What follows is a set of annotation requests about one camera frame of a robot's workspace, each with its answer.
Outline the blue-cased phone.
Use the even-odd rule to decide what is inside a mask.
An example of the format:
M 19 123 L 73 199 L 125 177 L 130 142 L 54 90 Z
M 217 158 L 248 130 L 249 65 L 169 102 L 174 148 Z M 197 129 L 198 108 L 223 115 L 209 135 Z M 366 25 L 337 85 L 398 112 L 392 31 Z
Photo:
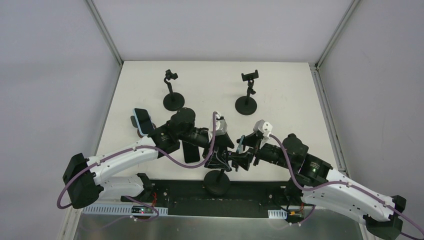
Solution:
M 243 145 L 243 141 L 244 141 L 245 135 L 242 135 L 238 141 L 238 146 L 236 148 L 236 152 L 238 154 L 241 154 L 244 152 L 244 145 Z

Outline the black phone stand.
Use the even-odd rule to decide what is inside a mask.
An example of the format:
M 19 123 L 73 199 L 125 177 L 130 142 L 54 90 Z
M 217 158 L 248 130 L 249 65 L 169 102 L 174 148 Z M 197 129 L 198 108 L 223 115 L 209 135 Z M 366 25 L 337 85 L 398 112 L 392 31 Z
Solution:
M 185 98 L 182 94 L 173 91 L 170 80 L 176 80 L 177 73 L 172 73 L 170 69 L 165 71 L 164 83 L 167 85 L 169 93 L 163 99 L 163 106 L 168 111 L 178 111 L 185 105 Z
M 236 111 L 244 116 L 252 115 L 257 110 L 257 102 L 255 99 L 251 97 L 251 95 L 255 95 L 256 91 L 253 89 L 255 79 L 259 78 L 259 72 L 256 69 L 252 73 L 241 74 L 241 78 L 243 82 L 247 82 L 247 90 L 246 95 L 239 97 L 235 102 Z
M 231 181 L 229 177 L 227 176 L 227 173 L 229 172 L 231 171 L 224 171 L 223 169 L 211 169 L 211 171 L 207 172 L 203 179 L 203 186 L 206 189 L 206 191 L 210 195 L 215 197 L 223 196 L 229 190 L 231 186 Z

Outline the black phone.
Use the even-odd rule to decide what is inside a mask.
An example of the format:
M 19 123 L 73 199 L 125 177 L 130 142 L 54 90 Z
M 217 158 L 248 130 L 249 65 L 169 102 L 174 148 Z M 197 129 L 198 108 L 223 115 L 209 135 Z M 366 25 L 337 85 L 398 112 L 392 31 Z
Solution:
M 186 164 L 198 163 L 200 161 L 199 147 L 191 143 L 182 142 L 184 162 Z

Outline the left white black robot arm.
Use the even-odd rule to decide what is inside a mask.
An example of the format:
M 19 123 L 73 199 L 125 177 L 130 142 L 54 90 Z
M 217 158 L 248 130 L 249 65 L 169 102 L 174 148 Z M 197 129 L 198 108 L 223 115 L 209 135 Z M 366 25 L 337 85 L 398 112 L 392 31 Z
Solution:
M 230 171 L 231 166 L 221 157 L 228 149 L 235 147 L 227 133 L 223 115 L 213 112 L 209 128 L 195 126 L 196 114 L 188 107 L 179 109 L 163 125 L 135 143 L 103 155 L 84 157 L 78 153 L 71 157 L 62 176 L 64 188 L 59 193 L 56 206 L 59 209 L 73 207 L 82 209 L 99 199 L 128 199 L 147 202 L 152 198 L 153 189 L 144 173 L 136 176 L 117 176 L 118 173 L 135 165 L 166 157 L 176 165 L 195 169 L 218 167 Z M 185 153 L 199 153 L 203 148 L 206 155 L 196 164 L 184 164 L 171 156 L 184 143 Z

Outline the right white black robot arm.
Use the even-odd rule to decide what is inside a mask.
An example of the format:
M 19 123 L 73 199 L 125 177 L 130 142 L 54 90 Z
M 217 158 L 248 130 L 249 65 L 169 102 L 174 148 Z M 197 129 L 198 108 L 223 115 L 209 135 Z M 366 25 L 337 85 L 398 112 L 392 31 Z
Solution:
M 399 214 L 405 210 L 405 198 L 385 196 L 353 181 L 310 154 L 308 146 L 293 133 L 278 145 L 261 144 L 264 139 L 260 133 L 239 138 L 236 142 L 243 153 L 238 164 L 255 166 L 265 161 L 288 169 L 290 178 L 281 192 L 284 204 L 326 208 L 364 225 L 383 240 L 395 240 L 401 235 L 403 221 Z

